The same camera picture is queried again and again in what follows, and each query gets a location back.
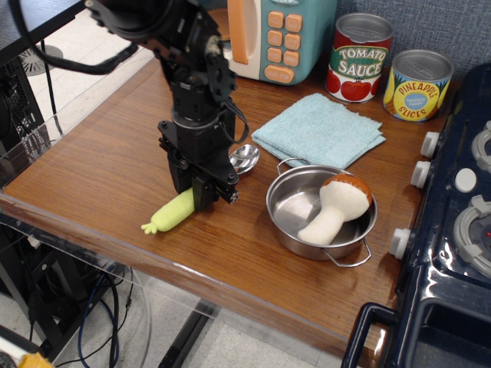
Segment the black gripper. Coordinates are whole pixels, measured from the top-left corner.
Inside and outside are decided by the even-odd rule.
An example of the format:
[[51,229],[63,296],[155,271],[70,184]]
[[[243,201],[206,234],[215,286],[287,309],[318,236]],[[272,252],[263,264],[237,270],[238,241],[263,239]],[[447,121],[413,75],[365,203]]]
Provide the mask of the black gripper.
[[200,122],[173,114],[158,123],[160,146],[167,152],[170,175],[180,194],[193,187],[196,211],[203,211],[220,198],[228,203],[239,194],[239,176],[229,161],[236,118],[229,110]]

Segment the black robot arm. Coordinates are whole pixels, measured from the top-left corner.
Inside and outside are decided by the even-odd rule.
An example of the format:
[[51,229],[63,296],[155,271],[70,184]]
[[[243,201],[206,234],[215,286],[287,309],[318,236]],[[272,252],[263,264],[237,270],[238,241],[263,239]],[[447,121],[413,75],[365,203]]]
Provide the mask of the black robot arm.
[[139,47],[153,52],[170,86],[170,120],[159,123],[178,193],[192,191],[197,211],[218,199],[237,200],[239,176],[229,161],[236,119],[236,75],[224,56],[218,25],[198,1],[87,1],[92,18],[130,46],[96,65],[54,57],[39,50],[28,33],[18,1],[9,3],[27,46],[51,66],[90,75],[111,73]]

